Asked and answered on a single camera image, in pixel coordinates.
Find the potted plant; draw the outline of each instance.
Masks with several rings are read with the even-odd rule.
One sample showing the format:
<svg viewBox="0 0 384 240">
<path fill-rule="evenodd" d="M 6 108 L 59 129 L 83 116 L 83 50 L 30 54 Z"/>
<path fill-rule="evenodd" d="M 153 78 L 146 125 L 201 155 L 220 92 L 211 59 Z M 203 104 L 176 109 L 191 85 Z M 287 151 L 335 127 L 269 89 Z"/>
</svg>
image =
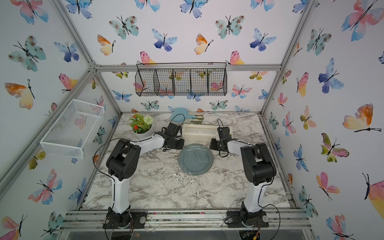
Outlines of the potted plant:
<svg viewBox="0 0 384 240">
<path fill-rule="evenodd" d="M 132 127 L 133 132 L 136 134 L 137 139 L 151 136 L 153 131 L 153 117 L 149 115 L 141 115 L 136 113 L 129 120 L 130 126 Z"/>
</svg>

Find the wire basket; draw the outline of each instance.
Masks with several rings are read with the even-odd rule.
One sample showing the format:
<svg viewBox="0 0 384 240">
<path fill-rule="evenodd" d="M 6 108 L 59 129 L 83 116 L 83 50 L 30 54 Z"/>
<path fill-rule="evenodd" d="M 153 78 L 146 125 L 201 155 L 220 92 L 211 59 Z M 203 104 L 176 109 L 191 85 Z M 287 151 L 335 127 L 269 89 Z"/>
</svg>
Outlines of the wire basket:
<svg viewBox="0 0 384 240">
<path fill-rule="evenodd" d="M 226 63 L 156 63 L 136 66 L 135 88 L 138 96 L 227 94 Z"/>
<path fill-rule="evenodd" d="M 83 159 L 104 116 L 104 107 L 72 99 L 40 141 L 46 153 Z"/>
</svg>

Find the marble countertop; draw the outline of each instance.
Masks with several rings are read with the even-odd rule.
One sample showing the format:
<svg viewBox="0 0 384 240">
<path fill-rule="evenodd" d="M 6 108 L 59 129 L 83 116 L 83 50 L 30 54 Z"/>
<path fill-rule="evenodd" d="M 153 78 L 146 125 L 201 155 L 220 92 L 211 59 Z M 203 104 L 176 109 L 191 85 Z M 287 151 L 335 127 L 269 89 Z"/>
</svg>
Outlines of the marble countertop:
<svg viewBox="0 0 384 240">
<path fill-rule="evenodd" d="M 154 118 L 155 131 L 168 126 L 170 113 L 145 113 Z M 242 141 L 267 143 L 257 113 L 190 113 L 202 114 L 202 124 L 217 125 L 220 118 L 224 126 L 232 126 L 233 138 Z M 133 114 L 123 114 L 113 138 L 136 139 L 129 119 Z M 108 173 L 106 160 L 118 140 L 108 147 L 100 170 Z M 199 143 L 209 147 L 209 142 L 185 142 L 184 146 Z M 180 150 L 163 152 L 156 149 L 143 154 L 136 172 L 131 177 L 129 201 L 132 209 L 211 209 L 240 208 L 247 193 L 248 180 L 245 177 L 241 157 L 229 154 L 221 158 L 212 151 L 214 161 L 205 174 L 193 176 L 184 173 L 178 164 Z M 88 192 L 82 210 L 107 209 L 111 206 L 111 180 L 97 173 Z M 267 187 L 263 205 L 289 207 L 289 202 L 277 173 L 272 185 Z"/>
</svg>

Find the black wire basket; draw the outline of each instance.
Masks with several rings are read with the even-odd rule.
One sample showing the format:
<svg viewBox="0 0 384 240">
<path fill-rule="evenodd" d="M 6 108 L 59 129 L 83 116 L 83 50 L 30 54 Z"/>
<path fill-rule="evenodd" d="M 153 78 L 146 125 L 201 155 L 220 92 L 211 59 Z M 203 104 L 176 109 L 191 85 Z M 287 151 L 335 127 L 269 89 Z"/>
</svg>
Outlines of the black wire basket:
<svg viewBox="0 0 384 240">
<path fill-rule="evenodd" d="M 136 66 L 135 89 L 138 96 L 227 94 L 226 63 L 140 63 Z"/>
</svg>

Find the white mesh basket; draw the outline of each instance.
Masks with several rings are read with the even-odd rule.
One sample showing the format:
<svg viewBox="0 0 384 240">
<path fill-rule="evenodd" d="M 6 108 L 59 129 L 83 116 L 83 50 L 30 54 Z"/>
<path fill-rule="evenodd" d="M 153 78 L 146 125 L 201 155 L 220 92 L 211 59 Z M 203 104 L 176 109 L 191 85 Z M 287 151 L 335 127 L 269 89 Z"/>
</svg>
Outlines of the white mesh basket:
<svg viewBox="0 0 384 240">
<path fill-rule="evenodd" d="M 103 116 L 103 106 L 72 99 L 40 145 L 46 153 L 83 159 Z"/>
</svg>

